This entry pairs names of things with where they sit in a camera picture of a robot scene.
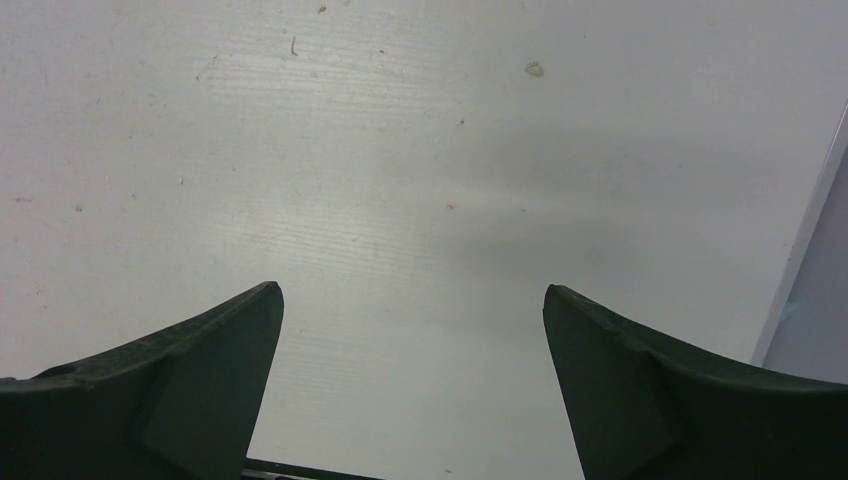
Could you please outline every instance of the stain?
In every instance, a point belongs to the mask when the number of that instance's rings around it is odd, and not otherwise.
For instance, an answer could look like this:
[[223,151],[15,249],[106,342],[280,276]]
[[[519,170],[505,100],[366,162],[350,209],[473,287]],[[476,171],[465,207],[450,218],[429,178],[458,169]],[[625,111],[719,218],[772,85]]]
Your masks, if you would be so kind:
[[206,66],[203,67],[203,69],[200,70],[200,72],[197,73],[197,75],[194,77],[195,80],[197,80],[199,82],[200,76],[203,75],[204,73],[208,72],[210,69],[212,69],[212,67],[215,66],[215,62],[218,60],[218,55],[220,55],[220,54],[217,54],[214,57],[212,57],[212,60],[209,60],[209,63],[207,63]]
[[528,63],[527,66],[524,67],[524,71],[536,78],[542,78],[545,76],[545,69],[542,68],[542,65],[535,60]]

